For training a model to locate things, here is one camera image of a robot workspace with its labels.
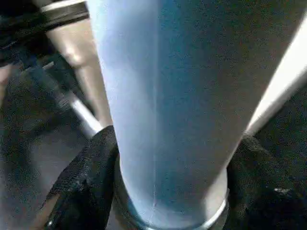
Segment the black fabric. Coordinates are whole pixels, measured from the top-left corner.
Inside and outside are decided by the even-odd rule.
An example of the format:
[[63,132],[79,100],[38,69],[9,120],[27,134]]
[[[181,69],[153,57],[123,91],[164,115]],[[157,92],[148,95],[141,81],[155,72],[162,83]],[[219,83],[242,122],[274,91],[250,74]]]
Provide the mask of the black fabric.
[[[77,230],[76,227],[83,229],[86,224],[90,229],[105,228],[113,200],[117,155],[114,129],[108,126],[88,142],[52,186],[47,200],[56,194],[60,194],[60,199],[48,221],[54,226],[47,229],[60,225],[60,229]],[[68,217],[76,213],[78,219]]]
[[227,172],[230,212],[225,230],[307,228],[306,201],[254,137],[242,138]]
[[256,138],[307,197],[307,84],[287,101]]

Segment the light blue pole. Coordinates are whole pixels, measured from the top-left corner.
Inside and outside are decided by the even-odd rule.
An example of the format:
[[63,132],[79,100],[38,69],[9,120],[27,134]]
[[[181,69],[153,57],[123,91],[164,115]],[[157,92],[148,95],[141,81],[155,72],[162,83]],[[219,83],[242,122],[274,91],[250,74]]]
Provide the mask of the light blue pole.
[[117,205],[140,229],[208,228],[291,11],[183,0],[90,0],[89,10],[120,151]]

